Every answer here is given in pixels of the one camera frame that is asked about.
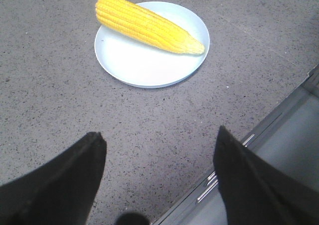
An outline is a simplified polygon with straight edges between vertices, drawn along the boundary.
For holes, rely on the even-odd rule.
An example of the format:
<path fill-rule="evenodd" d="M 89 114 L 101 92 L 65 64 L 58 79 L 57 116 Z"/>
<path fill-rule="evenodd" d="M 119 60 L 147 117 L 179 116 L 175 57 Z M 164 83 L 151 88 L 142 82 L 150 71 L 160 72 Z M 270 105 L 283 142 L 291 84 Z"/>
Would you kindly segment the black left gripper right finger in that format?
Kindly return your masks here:
<path fill-rule="evenodd" d="M 229 225 L 317 225 L 319 194 L 244 147 L 220 126 L 213 164 Z"/>

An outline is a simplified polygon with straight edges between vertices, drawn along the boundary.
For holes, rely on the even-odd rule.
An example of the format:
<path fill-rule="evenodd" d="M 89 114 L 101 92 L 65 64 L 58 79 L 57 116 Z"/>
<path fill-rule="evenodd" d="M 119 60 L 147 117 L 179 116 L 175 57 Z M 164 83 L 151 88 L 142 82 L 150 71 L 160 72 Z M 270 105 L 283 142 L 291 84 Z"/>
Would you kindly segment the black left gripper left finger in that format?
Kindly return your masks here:
<path fill-rule="evenodd" d="M 2 225 L 84 225 L 103 176 L 107 143 L 97 132 L 0 188 Z"/>

